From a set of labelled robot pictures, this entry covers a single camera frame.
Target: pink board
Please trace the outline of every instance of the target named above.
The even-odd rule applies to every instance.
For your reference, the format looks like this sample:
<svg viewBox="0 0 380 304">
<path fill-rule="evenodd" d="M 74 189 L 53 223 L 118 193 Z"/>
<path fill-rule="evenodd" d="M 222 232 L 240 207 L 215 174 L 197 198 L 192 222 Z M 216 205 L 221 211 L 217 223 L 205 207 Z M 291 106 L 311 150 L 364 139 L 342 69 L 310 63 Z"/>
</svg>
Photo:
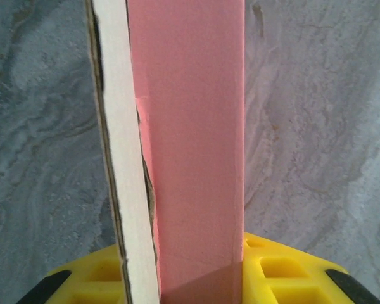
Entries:
<svg viewBox="0 0 380 304">
<path fill-rule="evenodd" d="M 130 0 L 162 303 L 240 303 L 244 1 Z"/>
</svg>

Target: gray marble floor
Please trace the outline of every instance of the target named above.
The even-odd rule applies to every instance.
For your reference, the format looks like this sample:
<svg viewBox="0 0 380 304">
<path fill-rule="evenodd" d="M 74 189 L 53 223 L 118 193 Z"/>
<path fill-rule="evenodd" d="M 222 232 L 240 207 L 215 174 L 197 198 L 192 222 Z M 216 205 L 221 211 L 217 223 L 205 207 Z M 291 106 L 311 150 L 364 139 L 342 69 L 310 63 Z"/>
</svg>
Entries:
<svg viewBox="0 0 380 304">
<path fill-rule="evenodd" d="M 247 0 L 246 230 L 380 297 L 380 0 Z M 0 0 L 0 303 L 113 242 L 81 0 Z"/>
<path fill-rule="evenodd" d="M 246 4 L 246 230 L 380 297 L 380 1 Z"/>
</svg>

